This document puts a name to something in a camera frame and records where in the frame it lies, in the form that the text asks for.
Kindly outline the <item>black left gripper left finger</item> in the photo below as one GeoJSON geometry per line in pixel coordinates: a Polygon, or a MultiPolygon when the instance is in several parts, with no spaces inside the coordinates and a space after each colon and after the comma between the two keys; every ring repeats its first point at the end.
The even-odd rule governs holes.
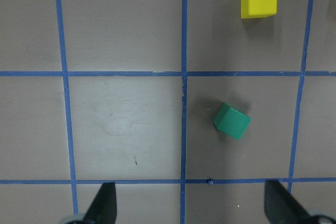
{"type": "Polygon", "coordinates": [[[103,183],[84,215],[84,223],[113,224],[117,219],[117,194],[115,183],[103,183]]]}

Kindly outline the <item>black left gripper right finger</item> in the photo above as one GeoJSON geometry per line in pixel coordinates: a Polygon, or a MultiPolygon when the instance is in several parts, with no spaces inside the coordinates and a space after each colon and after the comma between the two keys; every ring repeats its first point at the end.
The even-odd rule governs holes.
{"type": "Polygon", "coordinates": [[[278,180],[265,181],[264,213],[270,223],[301,223],[311,217],[278,180]]]}

